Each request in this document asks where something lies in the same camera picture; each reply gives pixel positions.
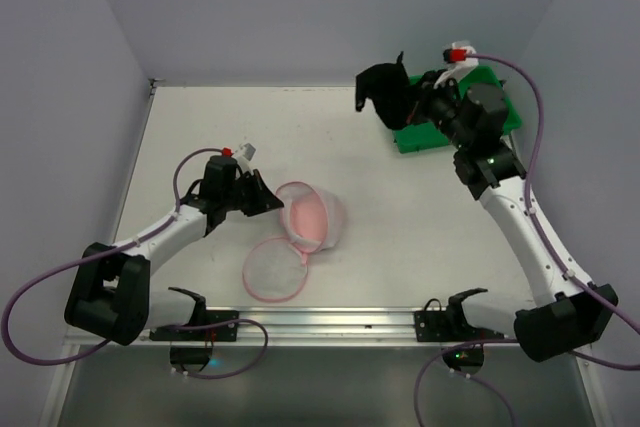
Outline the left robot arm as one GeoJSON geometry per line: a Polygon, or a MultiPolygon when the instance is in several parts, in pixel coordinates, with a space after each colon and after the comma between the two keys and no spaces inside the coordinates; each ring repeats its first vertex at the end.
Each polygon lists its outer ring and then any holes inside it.
{"type": "Polygon", "coordinates": [[[203,329],[205,298],[178,287],[153,291],[152,276],[211,234],[228,213],[254,217],[283,206],[258,170],[231,156],[212,156],[203,176],[177,195],[160,221],[125,241],[86,248],[64,310],[66,323],[123,346],[145,330],[203,329]]]}

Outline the white mesh laundry bag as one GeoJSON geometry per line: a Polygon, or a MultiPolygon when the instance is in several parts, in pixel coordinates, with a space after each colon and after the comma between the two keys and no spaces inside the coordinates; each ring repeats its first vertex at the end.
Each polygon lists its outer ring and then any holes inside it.
{"type": "Polygon", "coordinates": [[[246,257],[242,283],[252,298],[266,303],[282,303],[295,298],[309,276],[310,257],[339,243],[346,223],[346,208],[333,193],[301,181],[281,185],[276,196],[284,203],[279,222],[284,234],[256,245],[246,257]],[[290,225],[294,199],[314,192],[323,201],[329,229],[323,242],[307,241],[293,232],[290,225]]]}

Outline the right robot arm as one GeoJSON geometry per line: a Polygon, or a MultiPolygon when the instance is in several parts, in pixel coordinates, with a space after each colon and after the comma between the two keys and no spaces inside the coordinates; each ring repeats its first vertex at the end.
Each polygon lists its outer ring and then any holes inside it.
{"type": "Polygon", "coordinates": [[[412,86],[411,121],[432,123],[455,147],[456,174],[496,222],[529,282],[535,306],[466,305],[452,299],[448,311],[466,327],[480,325],[517,340],[525,354],[543,362],[600,339],[617,312],[618,297],[598,286],[571,258],[535,203],[533,168],[523,166],[502,139],[508,116],[498,85],[460,80],[475,69],[480,54],[470,47],[444,51],[447,69],[429,71],[412,86]]]}

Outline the black bra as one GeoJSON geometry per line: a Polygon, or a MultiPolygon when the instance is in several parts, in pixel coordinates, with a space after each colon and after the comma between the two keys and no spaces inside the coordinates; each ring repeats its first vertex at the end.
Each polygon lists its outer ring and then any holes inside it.
{"type": "Polygon", "coordinates": [[[373,65],[355,77],[355,111],[363,111],[366,102],[389,130],[402,130],[412,110],[411,84],[402,56],[394,62],[373,65]]]}

